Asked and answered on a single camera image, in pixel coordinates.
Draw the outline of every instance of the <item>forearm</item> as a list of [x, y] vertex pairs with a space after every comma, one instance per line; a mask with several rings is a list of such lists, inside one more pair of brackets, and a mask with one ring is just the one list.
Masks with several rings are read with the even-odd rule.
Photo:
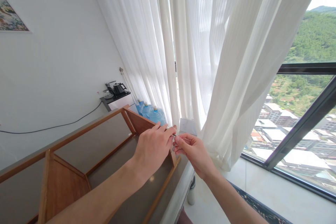
[[213, 172], [205, 178], [204, 181], [222, 207], [230, 223], [267, 224], [267, 222], [245, 202], [220, 172]]
[[145, 183], [130, 159], [102, 184], [48, 223], [107, 223], [119, 206]]

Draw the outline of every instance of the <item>power cord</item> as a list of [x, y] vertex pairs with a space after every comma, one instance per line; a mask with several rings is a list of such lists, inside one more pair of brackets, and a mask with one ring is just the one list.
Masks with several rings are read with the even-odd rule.
[[[93, 111], [95, 111], [100, 105], [101, 105], [102, 101], [99, 103], [99, 105], [94, 109], [92, 110], [89, 114], [91, 114]], [[85, 116], [83, 116], [82, 118], [78, 119], [77, 121], [73, 122], [73, 123], [76, 123], [78, 122], [79, 120], [82, 120], [84, 117], [88, 116], [89, 114], [86, 114]], [[20, 132], [20, 133], [17, 133], [17, 132], [9, 132], [9, 131], [1, 131], [0, 132], [5, 132], [5, 133], [9, 133], [9, 134], [28, 134], [28, 133], [34, 133], [34, 132], [39, 132], [39, 131], [43, 131], [43, 130], [49, 130], [51, 128], [57, 128], [57, 127], [61, 127], [61, 126], [65, 126], [65, 125], [69, 125], [69, 124], [63, 124], [63, 125], [59, 125], [59, 126], [55, 126], [55, 127], [50, 127], [50, 128], [47, 128], [47, 129], [40, 129], [40, 130], [37, 130], [37, 131], [31, 131], [31, 132]]]

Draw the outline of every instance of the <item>black window frame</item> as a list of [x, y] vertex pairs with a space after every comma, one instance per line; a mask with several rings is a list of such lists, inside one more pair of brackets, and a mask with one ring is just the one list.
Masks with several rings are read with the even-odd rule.
[[336, 63], [284, 63], [277, 74], [333, 75], [333, 77], [265, 162], [245, 152], [241, 154], [241, 157], [336, 204], [336, 195], [276, 168], [276, 165], [302, 138], [336, 106]]

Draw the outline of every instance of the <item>blue water jug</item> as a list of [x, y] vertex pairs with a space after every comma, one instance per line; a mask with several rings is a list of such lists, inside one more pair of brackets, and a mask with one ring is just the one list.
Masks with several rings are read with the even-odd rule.
[[150, 110], [148, 115], [149, 119], [154, 123], [161, 122], [161, 126], [166, 123], [165, 115], [162, 108], [157, 108], [156, 106], [153, 106], [153, 109]]
[[139, 105], [135, 105], [135, 106], [136, 106], [136, 109], [138, 110], [139, 115], [142, 116], [140, 111], [142, 110], [142, 108], [144, 106], [144, 101], [140, 101], [140, 99], [138, 99], [138, 102], [139, 102]]
[[144, 102], [144, 106], [142, 107], [142, 110], [140, 110], [141, 114], [143, 117], [146, 117], [147, 119], [149, 119], [148, 113], [149, 111], [153, 109], [151, 104], [147, 104], [147, 102]]

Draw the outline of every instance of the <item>hill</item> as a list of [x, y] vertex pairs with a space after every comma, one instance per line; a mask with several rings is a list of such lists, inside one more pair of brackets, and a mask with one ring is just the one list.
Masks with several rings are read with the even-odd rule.
[[309, 11], [336, 14], [336, 7], [329, 7], [329, 6], [321, 5]]
[[285, 63], [336, 62], [336, 8], [313, 10], [304, 15]]
[[[285, 63], [336, 62], [336, 8], [307, 11]], [[330, 75], [276, 75], [270, 95], [281, 108], [302, 116], [328, 84]]]

